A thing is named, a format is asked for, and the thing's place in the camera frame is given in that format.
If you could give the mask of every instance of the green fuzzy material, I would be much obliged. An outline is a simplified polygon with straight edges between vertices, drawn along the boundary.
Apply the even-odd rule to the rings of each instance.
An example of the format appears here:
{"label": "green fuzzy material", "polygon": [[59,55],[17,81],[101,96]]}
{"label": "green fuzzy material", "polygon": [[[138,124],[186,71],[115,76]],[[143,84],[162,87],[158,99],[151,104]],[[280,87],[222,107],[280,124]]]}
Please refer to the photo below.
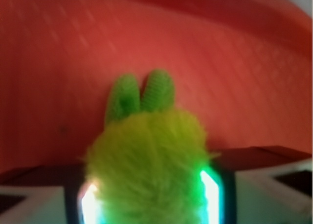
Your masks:
{"label": "green fuzzy material", "polygon": [[205,204],[205,131],[188,112],[138,113],[109,124],[88,153],[110,224],[195,224]]}

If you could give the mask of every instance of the red surface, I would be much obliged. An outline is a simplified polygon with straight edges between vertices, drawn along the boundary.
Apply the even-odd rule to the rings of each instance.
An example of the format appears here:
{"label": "red surface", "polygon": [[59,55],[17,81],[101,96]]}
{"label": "red surface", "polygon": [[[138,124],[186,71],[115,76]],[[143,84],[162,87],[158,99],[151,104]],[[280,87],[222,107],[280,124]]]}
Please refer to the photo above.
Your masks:
{"label": "red surface", "polygon": [[286,0],[0,0],[0,171],[72,163],[155,67],[211,148],[312,153],[312,20]]}

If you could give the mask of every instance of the green light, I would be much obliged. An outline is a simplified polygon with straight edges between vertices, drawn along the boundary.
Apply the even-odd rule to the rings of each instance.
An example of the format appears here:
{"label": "green light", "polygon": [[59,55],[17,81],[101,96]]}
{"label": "green light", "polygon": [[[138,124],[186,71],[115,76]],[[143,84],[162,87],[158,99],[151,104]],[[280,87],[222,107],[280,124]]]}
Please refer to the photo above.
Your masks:
{"label": "green light", "polygon": [[204,195],[207,201],[206,215],[208,224],[220,224],[223,217],[223,186],[218,174],[211,168],[200,172],[204,183]]}

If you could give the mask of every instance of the led light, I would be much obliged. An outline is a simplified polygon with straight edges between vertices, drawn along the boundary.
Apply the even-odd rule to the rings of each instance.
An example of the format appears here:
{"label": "led light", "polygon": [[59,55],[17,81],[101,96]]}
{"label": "led light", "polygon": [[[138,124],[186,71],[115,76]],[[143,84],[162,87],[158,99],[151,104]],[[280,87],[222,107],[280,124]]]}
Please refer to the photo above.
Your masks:
{"label": "led light", "polygon": [[101,203],[97,200],[95,184],[91,183],[82,197],[81,208],[84,224],[105,224],[101,211]]}
{"label": "led light", "polygon": [[213,170],[208,169],[208,171],[209,173],[207,173],[204,170],[200,172],[201,180],[204,183],[205,189],[204,195],[207,201],[206,207],[207,223],[220,224],[222,215],[221,198],[223,193],[220,186],[222,184]]}
{"label": "led light", "polygon": [[[204,184],[204,197],[206,207],[199,210],[201,224],[220,224],[223,215],[223,189],[219,176],[211,169],[207,168],[200,172],[201,180]],[[83,224],[105,224],[104,215],[101,210],[101,203],[97,200],[95,193],[97,187],[94,183],[89,183],[81,199],[81,212]]]}

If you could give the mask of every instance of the toy head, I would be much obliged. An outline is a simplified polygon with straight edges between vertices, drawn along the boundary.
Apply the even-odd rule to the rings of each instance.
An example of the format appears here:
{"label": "toy head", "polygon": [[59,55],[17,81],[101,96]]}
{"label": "toy head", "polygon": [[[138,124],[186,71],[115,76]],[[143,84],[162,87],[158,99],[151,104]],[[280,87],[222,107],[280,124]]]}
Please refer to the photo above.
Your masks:
{"label": "toy head", "polygon": [[173,102],[163,71],[149,76],[141,101],[132,76],[116,82],[105,130],[87,156],[85,224],[93,223],[85,208],[92,205],[101,207],[93,215],[100,223],[219,223],[220,181],[208,168],[206,133]]}

